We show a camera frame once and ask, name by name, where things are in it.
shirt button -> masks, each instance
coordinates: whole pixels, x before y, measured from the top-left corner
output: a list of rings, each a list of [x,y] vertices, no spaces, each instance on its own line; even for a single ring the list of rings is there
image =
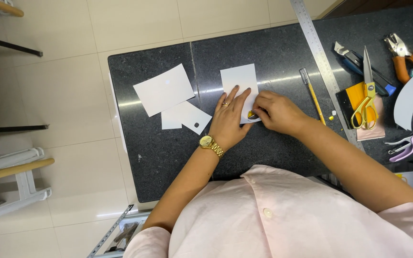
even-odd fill
[[[271,218],[272,217],[272,210],[270,210],[269,208],[264,208],[264,215],[267,216],[267,218]]]

scissors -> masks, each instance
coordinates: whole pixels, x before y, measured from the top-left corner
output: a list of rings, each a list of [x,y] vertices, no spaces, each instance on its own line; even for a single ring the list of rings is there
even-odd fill
[[[372,70],[371,70],[371,62],[369,61],[368,50],[366,46],[364,46],[364,60],[363,60],[363,74],[364,74],[364,100],[359,104],[358,108],[354,111],[351,122],[352,126],[355,129],[361,128],[362,125],[367,130],[372,130],[377,123],[377,119],[379,115],[377,114],[377,110],[374,107],[374,99],[375,99],[375,83],[372,79]],[[368,123],[368,110],[373,111],[374,113],[374,124],[369,126]],[[359,114],[360,120],[358,120],[358,126],[355,125],[354,121],[355,118],[358,118],[356,114]]]

forearm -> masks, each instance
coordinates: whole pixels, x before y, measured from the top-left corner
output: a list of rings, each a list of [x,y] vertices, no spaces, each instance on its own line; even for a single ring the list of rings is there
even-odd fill
[[[295,135],[364,206],[374,212],[413,202],[413,188],[316,120]]]
[[[171,232],[181,211],[205,187],[218,162],[214,151],[198,147],[154,207],[143,229],[162,227]]]

granite surface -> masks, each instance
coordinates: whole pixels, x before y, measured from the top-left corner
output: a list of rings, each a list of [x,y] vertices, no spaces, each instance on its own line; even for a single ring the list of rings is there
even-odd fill
[[[349,50],[362,53],[364,45],[373,66],[398,87],[392,53],[383,38],[396,32],[413,52],[413,6],[376,13],[316,20],[313,22],[339,87],[345,89],[363,80],[351,72],[333,51],[338,41]],[[162,130],[160,114],[148,117],[133,85],[182,63],[195,98],[189,100],[213,115],[222,93],[220,70],[255,64],[259,90],[288,96],[306,114],[318,118],[299,69],[307,68],[325,118],[334,110],[299,24],[234,34],[219,38],[125,53],[108,58],[118,102],[123,134],[140,202],[158,200],[198,146],[198,136],[188,128]],[[399,92],[384,98],[386,138],[364,141],[366,153],[382,164],[390,163],[390,149],[383,141],[409,134],[397,128],[393,106]],[[345,137],[336,117],[327,126]],[[230,149],[216,168],[213,180],[238,178],[254,164],[266,164],[313,176],[329,170],[302,143],[290,136],[267,130],[257,123],[247,137]]]

scissor handle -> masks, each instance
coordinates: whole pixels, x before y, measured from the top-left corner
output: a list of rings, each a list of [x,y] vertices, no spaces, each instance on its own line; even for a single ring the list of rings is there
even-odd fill
[[[377,110],[374,108],[374,98],[370,98],[370,97],[365,97],[364,100],[361,102],[361,104],[359,104],[358,108],[356,108],[356,110],[353,112],[352,118],[350,120],[350,122],[352,122],[352,126],[355,129],[359,129],[361,128],[361,126],[364,124],[364,127],[367,130],[372,130],[375,127],[375,124],[377,123],[377,118],[379,117],[379,115],[377,114]],[[372,110],[374,111],[374,124],[369,127],[368,124],[368,113],[367,110],[368,108],[372,108]],[[356,114],[359,113],[361,120],[358,121],[358,126],[355,126],[354,120],[355,120],[355,116]]]

